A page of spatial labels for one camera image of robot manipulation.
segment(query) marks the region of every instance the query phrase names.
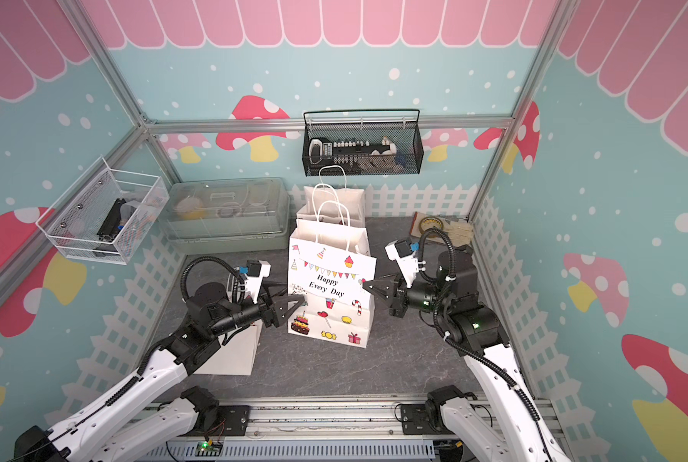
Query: mushroom wall decal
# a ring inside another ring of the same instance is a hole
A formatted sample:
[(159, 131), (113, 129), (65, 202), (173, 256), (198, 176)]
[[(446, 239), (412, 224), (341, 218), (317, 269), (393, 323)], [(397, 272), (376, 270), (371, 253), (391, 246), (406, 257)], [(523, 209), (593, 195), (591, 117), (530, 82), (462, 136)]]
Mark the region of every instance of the mushroom wall decal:
[[(285, 111), (263, 97), (247, 95), (239, 100), (229, 119), (288, 119)], [(298, 132), (256, 132), (256, 133), (219, 133), (215, 143), (224, 151), (233, 151), (246, 143), (251, 147), (251, 160), (254, 162), (272, 162), (280, 154), (272, 145), (270, 137), (297, 139)]]
[(163, 134), (159, 137), (159, 141), (171, 159), (177, 159), (179, 152), (182, 163), (200, 162), (201, 157), (194, 148), (209, 149), (211, 147), (210, 141), (202, 133)]
[[(519, 152), (521, 153), (521, 159), (524, 160), (524, 167), (526, 167), (526, 170), (532, 168), (534, 161), (536, 161), (537, 150), (539, 149), (539, 138), (541, 137), (539, 128), (539, 106), (532, 101), (531, 106), (529, 106), (529, 111), (524, 117), (524, 122), (518, 127), (518, 133), (513, 139), (513, 143), (508, 148), (506, 158), (503, 159), (503, 163), (501, 164), (503, 171), (507, 174), (513, 173), (513, 163)], [(475, 139), (475, 147), (477, 149), (491, 149), (496, 147), (500, 140), (501, 133), (502, 130), (500, 129), (487, 129)]]
[(671, 462), (688, 461), (688, 355), (631, 334), (621, 339), (621, 350), (653, 393), (664, 398), (631, 402), (654, 447)]
[[(0, 215), (0, 267), (35, 232), (35, 221), (47, 210), (19, 208)], [(62, 305), (68, 305), (86, 280), (84, 264), (72, 262), (52, 248), (0, 306), (0, 334), (18, 336), (33, 324), (43, 289), (52, 291)]]
[(465, 129), (434, 129), (421, 135), (424, 149), (430, 150), (428, 161), (441, 162), (447, 159), (447, 146), (459, 146), (461, 148), (469, 144), (467, 130)]
[(613, 259), (581, 254), (565, 254), (564, 264), (562, 277), (569, 273), (579, 279), (567, 289), (575, 307), (586, 313), (590, 304), (598, 300), (608, 324), (619, 327), (628, 309), (628, 282), (621, 264)]

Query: black cable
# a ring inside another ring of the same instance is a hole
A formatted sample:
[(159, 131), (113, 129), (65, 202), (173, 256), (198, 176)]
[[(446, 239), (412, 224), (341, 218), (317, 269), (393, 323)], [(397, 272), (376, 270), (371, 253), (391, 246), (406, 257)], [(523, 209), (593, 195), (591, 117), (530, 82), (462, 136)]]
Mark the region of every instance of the black cable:
[(397, 420), (397, 421), (400, 422), (401, 424), (403, 423), (403, 420), (400, 420), (400, 419), (398, 418), (398, 406), (402, 406), (402, 405), (403, 405), (403, 403), (397, 403), (397, 404), (395, 405), (395, 407), (393, 408), (393, 414), (395, 414), (395, 420)]
[[(529, 415), (531, 415), (532, 420), (536, 423), (537, 429), (539, 429), (539, 436), (541, 437), (541, 442), (544, 446), (544, 452), (546, 453), (546, 456), (551, 459), (551, 456), (549, 455), (549, 448), (547, 448), (546, 443), (544, 442), (544, 437), (541, 433), (541, 428), (539, 427), (539, 420), (541, 420), (541, 415), (539, 414), (539, 411), (537, 411), (536, 407), (534, 406), (534, 403), (531, 401), (531, 398), (526, 395), (526, 392), (524, 392), (516, 383), (516, 381), (508, 375), (508, 373), (500, 368), (496, 363), (490, 361), (489, 359), (485, 358), (484, 356), (480, 356), (477, 353), (467, 349), (466, 347), (460, 345), (456, 341), (452, 340), (447, 333), (444, 332), (444, 329), (441, 328), (441, 325), (439, 325), (439, 315), (441, 314), (441, 302), (444, 300), (444, 298), (447, 296), (449, 293), (449, 290), (452, 287), (452, 281), (456, 277), (456, 260), (457, 260), (457, 252), (454, 248), (454, 244), (452, 244), (452, 240), (450, 239), (449, 235), (442, 231), (441, 229), (438, 228), (429, 228), (427, 229), (422, 235), (421, 239), (419, 241), (418, 245), (418, 258), (421, 260), (423, 258), (423, 247), (426, 243), (426, 238), (432, 234), (435, 234), (436, 236), (441, 237), (441, 240), (444, 241), (444, 244), (447, 245), (447, 250), (449, 252), (449, 273), (447, 274), (447, 280), (444, 282), (444, 285), (441, 287), (441, 291), (439, 292), (439, 296), (436, 298), (434, 303), (432, 304), (433, 307), (433, 323), (434, 323), (434, 328), (436, 328), (436, 332), (439, 333), (439, 336), (444, 339), (444, 341), (447, 343), (447, 345), (457, 349), (460, 353), (462, 353), (465, 356), (469, 356), (470, 358), (476, 360), (482, 365), (485, 365), (488, 367), (491, 371), (493, 371), (495, 374), (497, 374), (499, 377), (501, 377), (505, 382), (508, 384), (508, 387), (511, 388), (516, 395), (518, 395), (518, 398), (521, 400), (521, 403), (524, 405), (526, 410), (529, 412)], [(420, 271), (421, 275), (424, 277), (426, 281), (429, 281), (430, 276), (428, 276), (425, 271)]]
[(488, 408), (486, 408), (482, 404), (470, 404), (470, 406), (472, 406), (472, 409), (475, 409), (476, 407), (481, 407), (481, 408), (485, 409), (485, 412), (487, 412), (487, 415), (490, 416), (490, 427), (492, 427), (492, 414), (490, 413)]
[(424, 314), (423, 311), (418, 310), (418, 317), (421, 318), (421, 320), (424, 322), (425, 325), (427, 325), (427, 326), (430, 327), (430, 328), (436, 327), (436, 326), (434, 326), (433, 324), (429, 324), (428, 322), (426, 322), (426, 319), (424, 319), (423, 314)]
[(234, 267), (230, 266), (228, 263), (225, 261), (221, 260), (220, 258), (212, 255), (203, 255), (199, 256), (198, 258), (192, 260), (190, 263), (185, 266), (185, 269), (182, 270), (182, 275), (180, 276), (180, 292), (182, 293), (182, 300), (187, 301), (190, 298), (190, 295), (187, 293), (187, 275), (190, 274), (190, 270), (198, 263), (202, 262), (213, 262), (220, 264), (223, 266), (231, 275), (236, 278), (236, 280), (239, 283), (239, 292), (240, 293), (245, 293), (246, 290), (244, 288), (244, 280), (241, 277), (241, 274), (239, 274), (238, 271), (234, 269)]
[(221, 342), (221, 346), (224, 347), (224, 346), (228, 345), (228, 342), (230, 342), (231, 339), (232, 339), (236, 334), (238, 334), (238, 333), (241, 332), (242, 330), (246, 330), (246, 329), (248, 329), (248, 328), (250, 328), (250, 327), (251, 327), (251, 324), (246, 325), (246, 326), (244, 326), (244, 327), (242, 327), (242, 328), (240, 328), (240, 329), (234, 330), (234, 332), (231, 334), (230, 337), (224, 338), (224, 339), (223, 339), (223, 341)]
[(180, 462), (173, 456), (172, 451), (169, 450), (169, 441), (164, 441), (164, 446), (166, 446), (166, 453), (169, 454), (169, 457), (171, 457), (174, 462)]

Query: gray floor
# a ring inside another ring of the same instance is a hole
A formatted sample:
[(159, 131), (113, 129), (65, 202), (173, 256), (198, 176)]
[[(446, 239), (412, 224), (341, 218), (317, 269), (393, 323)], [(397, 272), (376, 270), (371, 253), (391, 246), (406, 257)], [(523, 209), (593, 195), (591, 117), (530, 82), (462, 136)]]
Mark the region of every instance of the gray floor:
[[(367, 219), (370, 251), (377, 257), (376, 276), (398, 272), (398, 265), (385, 255), (385, 244), (407, 236), (410, 221), (411, 218), (400, 217)], [(428, 245), (426, 261), (435, 262), (443, 249), (442, 245)], [(286, 249), (218, 256), (234, 266), (246, 263), (247, 259), (265, 259), (272, 265), (269, 280), (287, 279)], [(202, 284), (214, 280), (225, 284), (227, 275), (216, 264), (201, 263), (190, 273), (188, 291), (192, 294)], [(184, 314), (177, 284), (152, 342), (176, 329)], [(261, 398), (426, 393), (449, 384), (457, 385), (463, 392), (480, 391), (464, 360), (441, 341), (434, 329), (418, 319), (418, 313), (409, 310), (404, 319), (397, 319), (380, 309), (375, 311), (367, 348), (294, 336), (285, 327), (266, 328), (259, 339), (251, 375), (192, 375), (165, 392), (161, 400), (177, 398), (194, 385), (207, 388), (219, 398)]]

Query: paper bag handle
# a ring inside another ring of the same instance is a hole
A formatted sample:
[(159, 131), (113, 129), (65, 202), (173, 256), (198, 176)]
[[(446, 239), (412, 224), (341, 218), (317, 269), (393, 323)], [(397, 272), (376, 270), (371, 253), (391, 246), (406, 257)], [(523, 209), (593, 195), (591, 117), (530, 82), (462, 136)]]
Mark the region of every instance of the paper bag handle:
[[(321, 208), (323, 208), (323, 205), (324, 205), (324, 204), (327, 204), (327, 203), (333, 203), (333, 204), (338, 204), (338, 205), (339, 205), (339, 216), (341, 216), (341, 209), (342, 209), (342, 208), (343, 208), (344, 210), (346, 210), (346, 219), (347, 219), (347, 223), (351, 223), (351, 218), (349, 217), (349, 208), (348, 208), (347, 206), (345, 206), (344, 204), (339, 203), (339, 202), (337, 202), (337, 201), (335, 201), (335, 200), (327, 200), (327, 201), (323, 202), (323, 203), (321, 204), (320, 208), (318, 208), (318, 210), (316, 210), (316, 221), (317, 221), (317, 222), (319, 221), (319, 218), (320, 218)], [(317, 244), (317, 243), (318, 243), (318, 232), (316, 232), (316, 244)], [(349, 245), (350, 245), (350, 244), (351, 244), (351, 238), (350, 238), (350, 237), (347, 237), (347, 239), (346, 239), (346, 251), (347, 251), (347, 252), (349, 252)]]
[(344, 175), (344, 189), (346, 189), (346, 171), (344, 171), (344, 167), (342, 166), (326, 166), (326, 167), (321, 167), (318, 169), (318, 179), (320, 182), (323, 182), (323, 177), (321, 176), (321, 171), (324, 171), (326, 169), (336, 169), (339, 168), (341, 169), (341, 174)]

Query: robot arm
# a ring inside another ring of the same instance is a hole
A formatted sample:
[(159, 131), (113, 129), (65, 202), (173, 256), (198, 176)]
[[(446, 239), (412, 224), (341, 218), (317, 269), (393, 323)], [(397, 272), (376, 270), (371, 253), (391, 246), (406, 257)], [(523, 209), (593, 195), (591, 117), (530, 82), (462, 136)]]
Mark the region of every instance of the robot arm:
[[(218, 260), (217, 263), (222, 262), (227, 269), (230, 267), (226, 262), (214, 257), (194, 260), (182, 273), (183, 295), (186, 294), (186, 277), (189, 269), (199, 261), (206, 260)], [(260, 269), (263, 268), (260, 262), (254, 264), (258, 264)], [(238, 303), (230, 302), (226, 288), (219, 282), (210, 282), (195, 291), (193, 296), (184, 296), (187, 314), (180, 327), (170, 336), (154, 343), (136, 370), (100, 398), (71, 417), (55, 423), (49, 430), (31, 427), (25, 431), (16, 440), (14, 460), (132, 460), (127, 456), (129, 453), (142, 451), (145, 447), (155, 446), (158, 441), (187, 432), (197, 423), (198, 413), (207, 412), (209, 407), (212, 407), (212, 403), (208, 403), (209, 395), (182, 394), (179, 401), (175, 400), (173, 406), (164, 411), (164, 416), (147, 418), (116, 435), (131, 417), (143, 410), (161, 393), (193, 374), (213, 356), (221, 347), (219, 335), (246, 328), (254, 321), (262, 321), (265, 327), (279, 327), (285, 323), (290, 313), (301, 306), (303, 296), (281, 296), (273, 300), (268, 295), (268, 287), (275, 284), (262, 283), (262, 274), (260, 272), (253, 276), (258, 278), (259, 287), (265, 288), (265, 294), (261, 296), (256, 288), (257, 299), (261, 299), (257, 300), (258, 302), (247, 296), (246, 290), (243, 291)], [(239, 286), (243, 288), (240, 275), (238, 278)], [(292, 307), (289, 306), (291, 302), (295, 302)], [(189, 410), (190, 404), (193, 405), (194, 411)], [(116, 442), (115, 445), (109, 441), (111, 437)], [(124, 449), (115, 450), (111, 449), (111, 446)]]

